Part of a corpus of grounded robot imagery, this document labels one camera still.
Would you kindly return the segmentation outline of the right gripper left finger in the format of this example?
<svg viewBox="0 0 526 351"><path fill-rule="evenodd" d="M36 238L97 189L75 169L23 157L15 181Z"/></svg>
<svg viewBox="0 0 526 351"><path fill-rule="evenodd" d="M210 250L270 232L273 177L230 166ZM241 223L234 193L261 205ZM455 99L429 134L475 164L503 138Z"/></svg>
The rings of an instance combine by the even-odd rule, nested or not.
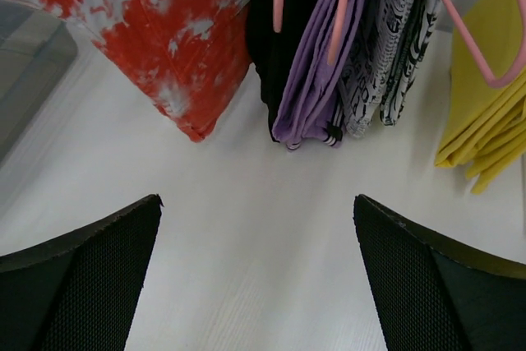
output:
<svg viewBox="0 0 526 351"><path fill-rule="evenodd" d="M162 215L158 195L1 258L3 350L123 350Z"/></svg>

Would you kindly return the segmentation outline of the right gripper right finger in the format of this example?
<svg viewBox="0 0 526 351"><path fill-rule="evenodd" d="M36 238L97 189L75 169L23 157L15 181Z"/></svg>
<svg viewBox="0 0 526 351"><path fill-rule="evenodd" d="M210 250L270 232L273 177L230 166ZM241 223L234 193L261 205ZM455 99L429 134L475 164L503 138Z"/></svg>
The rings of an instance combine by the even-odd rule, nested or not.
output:
<svg viewBox="0 0 526 351"><path fill-rule="evenodd" d="M525 266L356 196L353 222L389 350L523 350Z"/></svg>

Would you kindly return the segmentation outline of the orange white patterned trousers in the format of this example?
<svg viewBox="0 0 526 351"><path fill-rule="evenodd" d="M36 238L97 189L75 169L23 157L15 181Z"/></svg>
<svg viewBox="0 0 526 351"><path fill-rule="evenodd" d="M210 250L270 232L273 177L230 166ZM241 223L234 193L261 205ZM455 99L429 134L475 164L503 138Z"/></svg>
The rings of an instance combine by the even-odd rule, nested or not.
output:
<svg viewBox="0 0 526 351"><path fill-rule="evenodd" d="M215 128L251 59L250 0L14 0L79 26L192 141Z"/></svg>

